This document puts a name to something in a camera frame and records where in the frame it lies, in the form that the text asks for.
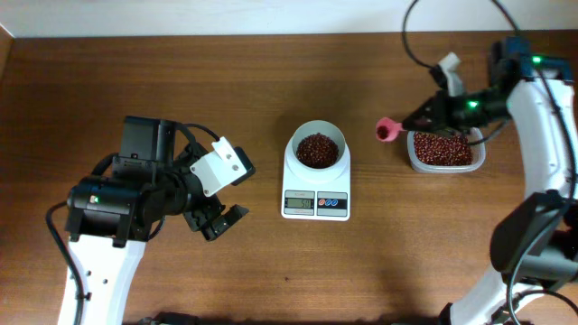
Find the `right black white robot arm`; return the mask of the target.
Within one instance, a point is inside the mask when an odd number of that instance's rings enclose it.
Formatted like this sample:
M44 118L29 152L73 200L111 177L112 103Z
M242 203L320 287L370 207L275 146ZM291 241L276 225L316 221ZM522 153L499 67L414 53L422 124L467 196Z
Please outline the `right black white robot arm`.
M491 265L440 324L517 323L539 295L577 280L577 130L567 60L535 55L513 36L493 44L489 87L467 93L448 56L433 68L441 90L402 122L406 131L451 135L493 122L514 123L525 174L525 199L494 229Z

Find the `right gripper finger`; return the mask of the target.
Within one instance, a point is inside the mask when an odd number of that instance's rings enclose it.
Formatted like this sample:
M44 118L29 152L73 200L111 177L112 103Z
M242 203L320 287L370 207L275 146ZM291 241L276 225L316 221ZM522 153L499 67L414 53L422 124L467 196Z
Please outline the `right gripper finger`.
M429 117L408 117L402 122L406 131L428 133L434 135L450 135L452 132L442 122L432 120Z
M440 99L428 98L419 108L411 113L406 122L439 122L441 120Z

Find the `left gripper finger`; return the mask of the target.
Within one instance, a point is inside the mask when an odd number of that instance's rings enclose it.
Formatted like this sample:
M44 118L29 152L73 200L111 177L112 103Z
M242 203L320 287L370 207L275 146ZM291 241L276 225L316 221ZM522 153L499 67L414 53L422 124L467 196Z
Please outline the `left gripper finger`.
M225 214L211 217L205 227L205 239L207 241L216 240L240 221L248 212L249 209L234 205Z
M199 211L189 211L184 213L184 219L193 232L201 232L205 239L216 239L217 234L212 226L211 220Z

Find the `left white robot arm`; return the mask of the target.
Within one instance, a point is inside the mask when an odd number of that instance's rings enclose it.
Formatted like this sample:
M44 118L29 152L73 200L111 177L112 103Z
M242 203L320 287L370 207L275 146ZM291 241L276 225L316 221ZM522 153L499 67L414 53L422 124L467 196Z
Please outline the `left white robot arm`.
M240 147L209 131L205 149L190 124L128 116L119 152L103 158L68 198L51 207L48 229L67 264L60 324L119 324L146 244L181 215L207 241L248 210L217 194L256 169Z

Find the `pink measuring scoop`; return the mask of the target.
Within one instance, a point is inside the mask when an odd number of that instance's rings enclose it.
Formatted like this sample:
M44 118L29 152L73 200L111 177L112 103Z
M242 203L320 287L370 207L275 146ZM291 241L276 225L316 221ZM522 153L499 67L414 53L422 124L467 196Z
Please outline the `pink measuring scoop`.
M401 123L389 117L383 117L376 123L376 138L382 143L393 142L404 131Z

